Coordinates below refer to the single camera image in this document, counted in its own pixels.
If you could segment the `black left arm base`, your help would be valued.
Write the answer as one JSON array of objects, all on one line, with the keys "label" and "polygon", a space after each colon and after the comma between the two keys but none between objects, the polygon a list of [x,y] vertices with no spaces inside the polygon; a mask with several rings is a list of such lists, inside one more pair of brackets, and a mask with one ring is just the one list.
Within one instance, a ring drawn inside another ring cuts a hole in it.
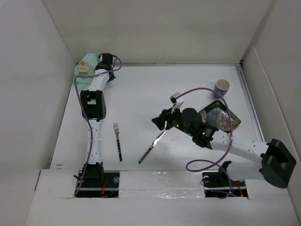
[{"label": "black left arm base", "polygon": [[119,197],[119,171],[104,172],[102,181],[87,179],[77,192],[79,182],[76,185],[75,196],[78,198],[118,198]]}]

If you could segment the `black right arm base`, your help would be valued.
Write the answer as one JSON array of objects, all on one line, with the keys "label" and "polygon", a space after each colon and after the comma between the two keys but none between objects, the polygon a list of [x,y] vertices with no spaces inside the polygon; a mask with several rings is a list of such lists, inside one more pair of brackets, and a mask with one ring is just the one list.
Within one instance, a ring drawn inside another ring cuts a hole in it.
[{"label": "black right arm base", "polygon": [[225,198],[228,192],[229,197],[248,197],[245,181],[231,180],[231,187],[228,178],[224,173],[218,171],[202,172],[201,185],[204,186],[205,197]]}]

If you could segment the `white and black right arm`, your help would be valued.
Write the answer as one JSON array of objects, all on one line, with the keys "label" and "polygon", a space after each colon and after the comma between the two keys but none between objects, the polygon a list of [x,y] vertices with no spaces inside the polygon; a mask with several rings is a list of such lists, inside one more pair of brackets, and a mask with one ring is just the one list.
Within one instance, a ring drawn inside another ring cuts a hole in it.
[{"label": "white and black right arm", "polygon": [[217,174],[220,184],[227,186],[234,180],[265,180],[278,188],[287,188],[296,160],[283,142],[251,141],[231,136],[216,127],[203,123],[202,117],[193,108],[182,111],[165,109],[151,120],[159,130],[176,128],[192,137],[192,141],[202,147],[224,151],[245,158],[247,162],[231,162],[227,169]]}]

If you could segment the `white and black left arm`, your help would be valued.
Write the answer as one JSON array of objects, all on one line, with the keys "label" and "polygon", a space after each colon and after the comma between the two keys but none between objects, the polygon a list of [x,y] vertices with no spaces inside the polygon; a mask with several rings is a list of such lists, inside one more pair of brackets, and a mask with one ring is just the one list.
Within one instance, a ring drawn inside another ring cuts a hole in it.
[{"label": "white and black left arm", "polygon": [[105,180],[102,154],[100,153],[100,130],[103,119],[106,117],[103,89],[107,82],[115,78],[111,71],[113,69],[113,55],[110,53],[100,54],[99,61],[91,84],[86,90],[80,92],[81,103],[91,125],[88,128],[88,138],[92,139],[92,148],[87,151],[89,160],[84,179],[96,187],[101,186]]}]

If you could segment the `green cartoon print cloth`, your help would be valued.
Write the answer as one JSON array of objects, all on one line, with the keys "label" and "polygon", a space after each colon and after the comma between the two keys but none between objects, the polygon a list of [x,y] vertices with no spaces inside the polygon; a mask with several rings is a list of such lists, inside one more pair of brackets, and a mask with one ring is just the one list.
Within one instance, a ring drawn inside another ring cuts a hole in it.
[{"label": "green cartoon print cloth", "polygon": [[92,76],[95,74],[95,68],[99,63],[99,57],[97,53],[87,53],[80,62],[74,68],[74,79],[76,76],[80,76],[76,79],[76,83],[79,87],[85,88],[89,84],[91,84],[93,78],[88,78],[88,76]]}]

